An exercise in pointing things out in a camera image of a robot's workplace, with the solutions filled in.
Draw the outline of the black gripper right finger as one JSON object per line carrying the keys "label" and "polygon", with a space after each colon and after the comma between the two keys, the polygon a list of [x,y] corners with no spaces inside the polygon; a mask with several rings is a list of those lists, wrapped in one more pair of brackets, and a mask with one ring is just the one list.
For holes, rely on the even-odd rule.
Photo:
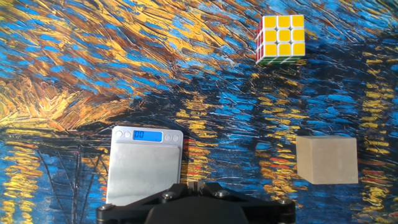
{"label": "black gripper right finger", "polygon": [[295,202],[287,197],[264,201],[224,188],[217,182],[204,182],[203,195],[213,197],[217,202],[237,205],[251,223],[296,223]]}

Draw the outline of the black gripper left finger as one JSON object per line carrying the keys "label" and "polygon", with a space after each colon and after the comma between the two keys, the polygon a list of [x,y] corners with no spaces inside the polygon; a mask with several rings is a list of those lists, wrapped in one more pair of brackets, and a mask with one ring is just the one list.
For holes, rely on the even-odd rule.
{"label": "black gripper left finger", "polygon": [[187,184],[173,184],[170,188],[128,205],[106,203],[96,209],[96,224],[144,223],[150,211],[189,196]]}

